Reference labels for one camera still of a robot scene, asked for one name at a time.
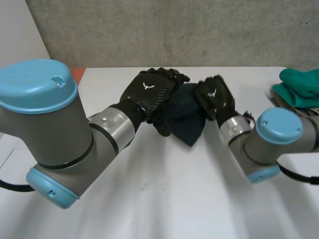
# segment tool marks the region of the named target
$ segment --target white logo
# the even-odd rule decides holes
[[[210,96],[210,97],[215,97],[216,92],[217,92],[217,89],[215,89],[215,92],[214,92],[214,93],[208,93],[208,96]]]
[[[155,87],[155,86],[146,86],[144,82],[143,82],[143,86],[145,90]]]

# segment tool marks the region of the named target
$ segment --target folded cloth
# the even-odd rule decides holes
[[[290,106],[319,108],[319,69],[308,72],[285,69],[279,78],[283,82],[274,85],[273,89]]]
[[[188,146],[195,144],[206,122],[205,111],[193,94],[196,86],[194,83],[181,85],[164,112],[171,132]]]

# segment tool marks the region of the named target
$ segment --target dark blue cloth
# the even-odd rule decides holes
[[[188,146],[195,144],[206,122],[205,111],[193,94],[196,86],[194,83],[180,86],[164,113],[171,132]]]

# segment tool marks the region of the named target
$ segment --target red object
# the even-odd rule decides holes
[[[85,68],[72,68],[71,69],[72,76],[78,85],[82,79],[84,71],[85,71]]]

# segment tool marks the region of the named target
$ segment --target green towel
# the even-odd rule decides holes
[[[279,74],[283,81],[273,89],[290,106],[300,108],[319,108],[319,69],[300,72],[285,69]]]

